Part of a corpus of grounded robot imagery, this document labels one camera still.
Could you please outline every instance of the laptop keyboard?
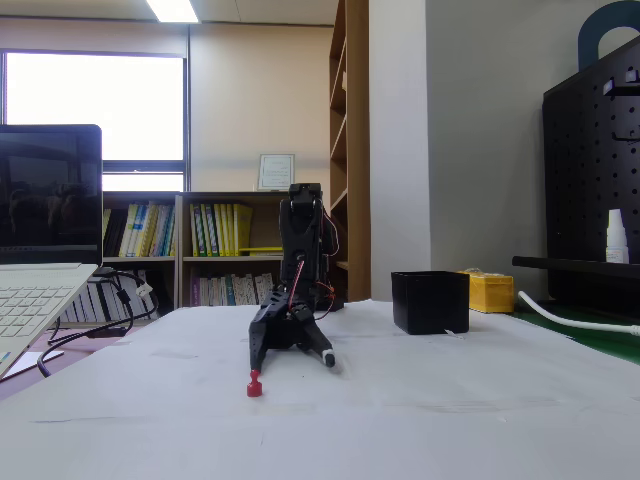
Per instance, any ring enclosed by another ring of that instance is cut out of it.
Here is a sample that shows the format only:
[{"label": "laptop keyboard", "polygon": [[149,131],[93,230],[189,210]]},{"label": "laptop keyboard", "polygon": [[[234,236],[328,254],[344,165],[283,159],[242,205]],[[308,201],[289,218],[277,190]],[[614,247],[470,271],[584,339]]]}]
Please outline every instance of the laptop keyboard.
[{"label": "laptop keyboard", "polygon": [[0,337],[26,337],[45,321],[73,286],[0,287]]}]

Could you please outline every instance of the black pegboard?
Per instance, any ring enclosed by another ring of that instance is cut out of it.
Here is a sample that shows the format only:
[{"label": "black pegboard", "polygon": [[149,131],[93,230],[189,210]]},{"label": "black pegboard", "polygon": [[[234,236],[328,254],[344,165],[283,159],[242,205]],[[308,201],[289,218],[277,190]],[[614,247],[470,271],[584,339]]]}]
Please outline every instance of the black pegboard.
[{"label": "black pegboard", "polygon": [[[604,85],[611,79],[616,86],[637,86],[625,84],[627,71],[633,70],[640,70],[640,39],[545,93],[545,196],[550,258],[604,262],[608,212],[619,208],[631,263],[640,263],[640,143],[613,138],[615,133],[640,141],[640,95],[603,94]],[[586,292],[602,293],[610,301],[620,287],[618,281],[611,280],[609,283],[618,285],[607,288],[607,282],[566,272],[549,273],[550,294],[556,298],[575,299],[581,291],[579,296]]]}]

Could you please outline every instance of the window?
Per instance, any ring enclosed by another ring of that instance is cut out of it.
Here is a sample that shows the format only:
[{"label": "window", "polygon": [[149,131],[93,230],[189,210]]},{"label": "window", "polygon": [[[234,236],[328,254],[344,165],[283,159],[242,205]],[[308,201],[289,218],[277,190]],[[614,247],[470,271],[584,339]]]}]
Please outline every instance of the window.
[{"label": "window", "polygon": [[[105,190],[175,190],[185,172],[184,60],[104,54],[5,54],[8,124],[97,124]],[[110,175],[109,173],[131,175]],[[162,172],[154,181],[151,172]]]}]

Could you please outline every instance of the laptop screen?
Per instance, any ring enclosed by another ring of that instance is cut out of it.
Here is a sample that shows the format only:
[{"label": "laptop screen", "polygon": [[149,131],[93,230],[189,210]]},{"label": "laptop screen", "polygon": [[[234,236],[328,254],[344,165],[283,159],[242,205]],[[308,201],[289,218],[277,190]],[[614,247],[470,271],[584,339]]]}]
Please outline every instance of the laptop screen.
[{"label": "laptop screen", "polygon": [[0,263],[102,263],[102,134],[0,126]]}]

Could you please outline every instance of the black container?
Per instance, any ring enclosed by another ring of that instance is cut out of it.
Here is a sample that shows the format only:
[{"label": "black container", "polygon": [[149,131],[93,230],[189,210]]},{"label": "black container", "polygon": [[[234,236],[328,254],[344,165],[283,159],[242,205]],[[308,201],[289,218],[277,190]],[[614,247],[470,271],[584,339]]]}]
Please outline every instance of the black container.
[{"label": "black container", "polygon": [[469,275],[394,272],[391,288],[393,320],[409,335],[469,331]]}]

